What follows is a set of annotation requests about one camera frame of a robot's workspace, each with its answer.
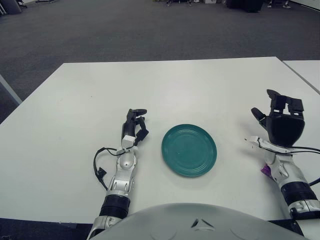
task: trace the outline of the table surface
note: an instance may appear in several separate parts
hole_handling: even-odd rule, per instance
[[[283,62],[320,94],[320,60]]]
[[[245,141],[267,139],[250,110],[269,113],[266,89],[303,99],[296,146],[319,148],[320,95],[276,57],[65,63],[0,125],[0,218],[92,223],[105,198],[93,156],[120,145],[129,108],[146,108],[131,213],[189,202],[283,219],[282,195],[260,172],[264,152]],[[203,176],[179,176],[162,159],[162,139],[179,124],[205,129],[216,143],[216,163]],[[319,177],[317,154],[294,160],[308,181]],[[98,159],[107,182],[115,162],[107,153]],[[320,184],[312,189],[320,197]]]

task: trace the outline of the green plate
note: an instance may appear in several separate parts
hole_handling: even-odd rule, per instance
[[[217,159],[212,137],[201,127],[181,124],[171,128],[162,140],[162,156],[177,174],[197,177],[207,173]]]

